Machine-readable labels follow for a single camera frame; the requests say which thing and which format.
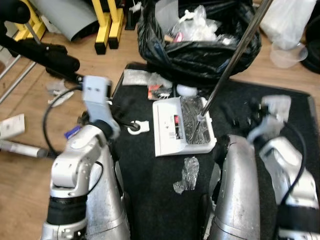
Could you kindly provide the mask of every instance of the white plastic clip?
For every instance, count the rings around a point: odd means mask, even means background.
[[[140,125],[140,129],[138,131],[132,131],[129,127],[128,127],[128,132],[131,135],[139,135],[140,133],[146,133],[150,131],[149,128],[149,121],[132,121],[132,123],[136,123]]]

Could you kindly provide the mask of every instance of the black cable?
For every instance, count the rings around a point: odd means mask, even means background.
[[[98,178],[98,180],[96,181],[96,183],[93,185],[93,187],[89,190],[89,192],[88,192],[88,195],[93,191],[93,189],[95,189],[95,187],[98,185],[98,183],[100,182],[100,179],[101,179],[101,177],[102,177],[102,174],[104,173],[104,166],[102,165],[102,163],[101,162],[99,162],[99,161],[95,161],[94,162],[95,164],[98,164],[100,167],[101,167],[101,173],[100,173],[100,176],[99,176],[99,178]]]
[[[288,129],[293,131],[297,135],[297,137],[299,138],[299,141],[302,146],[302,160],[301,160],[301,166],[300,166],[299,172],[298,172],[294,182],[292,183],[292,185],[289,187],[288,191],[286,192],[286,194],[282,198],[280,205],[286,205],[286,201],[287,201],[290,193],[293,191],[293,189],[295,188],[296,184],[298,183],[300,177],[304,173],[304,170],[306,167],[306,162],[307,162],[307,146],[306,146],[306,142],[305,142],[304,137],[302,136],[302,134],[299,132],[299,130],[294,125],[292,125],[288,122],[284,122],[284,125]]]
[[[48,145],[51,153],[53,154],[54,157],[58,156],[58,152],[54,149],[54,147],[52,146],[49,137],[48,137],[48,132],[47,132],[47,119],[48,119],[48,115],[51,111],[51,109],[53,108],[53,105],[58,101],[58,99],[60,99],[61,97],[63,97],[64,95],[75,91],[75,90],[82,90],[82,86],[81,85],[77,85],[76,87],[73,87],[71,89],[68,89],[67,91],[65,91],[64,93],[62,93],[61,95],[59,95],[55,100],[53,100],[53,102],[48,106],[48,108],[46,109],[43,119],[42,119],[42,131],[43,131],[43,135],[44,135],[44,139],[46,144]]]

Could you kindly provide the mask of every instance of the crumpled plastic wrap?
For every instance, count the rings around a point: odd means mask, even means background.
[[[201,98],[194,96],[184,96],[181,97],[180,103],[186,142],[188,144],[209,143],[210,135],[208,125],[205,120],[200,122],[199,128],[196,132],[196,136],[194,137],[194,139],[192,139],[192,134],[194,133],[197,126],[198,115],[204,108]]]
[[[207,19],[203,5],[199,5],[193,14],[193,19],[178,23],[170,34],[176,36],[175,33],[181,33],[181,41],[215,41],[217,39],[215,32],[222,23]]]
[[[163,78],[156,72],[143,70],[125,69],[123,71],[122,85],[163,85],[165,88],[172,88],[172,82]]]
[[[274,0],[260,27],[283,50],[297,46],[317,0]]]
[[[173,189],[177,194],[182,194],[184,191],[195,190],[199,173],[198,159],[186,157],[184,159],[184,167],[182,168],[182,179],[173,184]]]

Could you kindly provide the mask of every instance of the silver tube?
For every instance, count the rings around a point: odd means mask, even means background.
[[[24,79],[24,77],[31,71],[31,69],[36,65],[33,62],[20,76],[19,78],[10,86],[10,88],[0,97],[0,104],[10,95],[10,93],[16,88],[16,86]]]
[[[0,80],[4,77],[4,75],[9,72],[9,70],[18,62],[21,58],[21,55],[16,56],[16,58],[10,63],[10,65],[0,74]]]
[[[30,25],[30,23],[25,23],[26,28],[29,30],[29,32],[31,33],[31,35],[33,36],[35,42],[39,45],[41,45],[41,41],[38,38],[37,34],[35,33],[34,29],[32,28],[32,26]]]
[[[2,151],[21,154],[34,158],[45,158],[48,156],[48,151],[46,149],[6,140],[0,140],[0,149]]]
[[[204,108],[201,111],[201,116],[205,116],[205,114],[207,113],[207,111],[209,110],[212,102],[216,99],[216,96],[219,92],[219,90],[221,89],[221,87],[228,81],[232,71],[234,70],[236,64],[238,63],[239,59],[241,58],[242,54],[244,53],[244,51],[246,50],[248,44],[250,43],[250,41],[252,40],[252,38],[254,37],[260,22],[262,21],[262,19],[264,18],[267,10],[269,9],[271,3],[273,0],[263,0],[263,2],[261,3],[260,7],[258,8],[258,10],[256,11],[255,15],[253,16],[252,20],[249,23],[249,26],[247,27],[247,29],[245,30],[231,60],[229,61],[228,65],[226,66],[223,74],[221,75],[218,83],[216,84],[214,90],[212,91],[208,101],[206,102]],[[198,131],[199,128],[199,124],[200,122],[197,121],[195,130],[191,136],[191,139],[194,138],[195,133]]]

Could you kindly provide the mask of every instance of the red label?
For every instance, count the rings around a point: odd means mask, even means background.
[[[174,123],[178,124],[179,123],[179,116],[174,116]]]

